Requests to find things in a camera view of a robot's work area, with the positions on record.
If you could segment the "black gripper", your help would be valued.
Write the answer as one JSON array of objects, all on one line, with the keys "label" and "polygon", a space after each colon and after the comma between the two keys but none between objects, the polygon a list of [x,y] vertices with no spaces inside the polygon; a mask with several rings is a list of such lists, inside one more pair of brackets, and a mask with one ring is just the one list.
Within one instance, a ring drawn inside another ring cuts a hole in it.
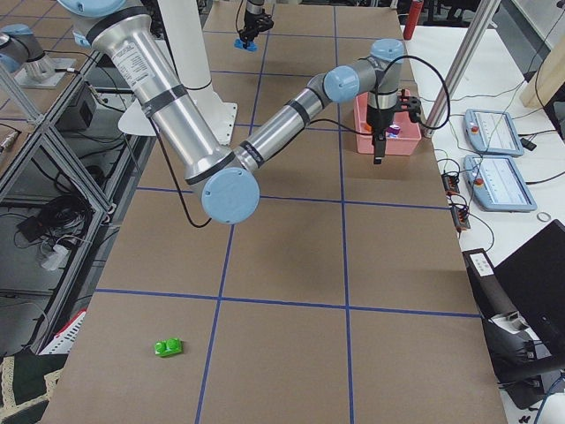
[{"label": "black gripper", "polygon": [[385,131],[394,121],[394,110],[376,109],[373,106],[367,106],[367,124],[372,128],[373,134],[373,163],[375,165],[382,164],[386,156],[386,135]]},{"label": "black gripper", "polygon": [[253,43],[260,32],[265,32],[273,27],[272,16],[265,12],[254,14],[246,11],[244,23],[244,28],[238,30],[239,40],[242,44]]}]

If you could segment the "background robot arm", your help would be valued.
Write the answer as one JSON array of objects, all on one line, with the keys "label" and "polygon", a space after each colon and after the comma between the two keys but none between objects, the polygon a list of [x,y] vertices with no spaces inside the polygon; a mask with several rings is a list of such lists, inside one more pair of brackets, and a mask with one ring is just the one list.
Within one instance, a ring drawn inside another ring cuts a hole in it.
[{"label": "background robot arm", "polygon": [[21,87],[54,89],[66,73],[75,71],[75,62],[51,57],[27,25],[1,28],[1,64]]}]

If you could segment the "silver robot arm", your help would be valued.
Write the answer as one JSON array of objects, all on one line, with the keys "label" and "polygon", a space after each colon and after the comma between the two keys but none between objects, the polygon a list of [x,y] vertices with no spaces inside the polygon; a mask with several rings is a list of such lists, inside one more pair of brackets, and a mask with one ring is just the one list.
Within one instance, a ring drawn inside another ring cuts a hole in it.
[{"label": "silver robot arm", "polygon": [[247,219],[260,201],[253,172],[294,140],[332,102],[369,93],[378,117],[391,124],[404,45],[379,39],[368,57],[313,77],[307,86],[236,149],[221,145],[150,33],[139,1],[63,1],[79,42],[107,55],[144,115],[185,164],[185,180],[219,223]]},{"label": "silver robot arm", "polygon": [[259,34],[273,28],[274,21],[272,16],[266,13],[264,4],[265,2],[260,0],[245,2],[244,26],[237,30],[239,48],[255,51],[255,39]]}]

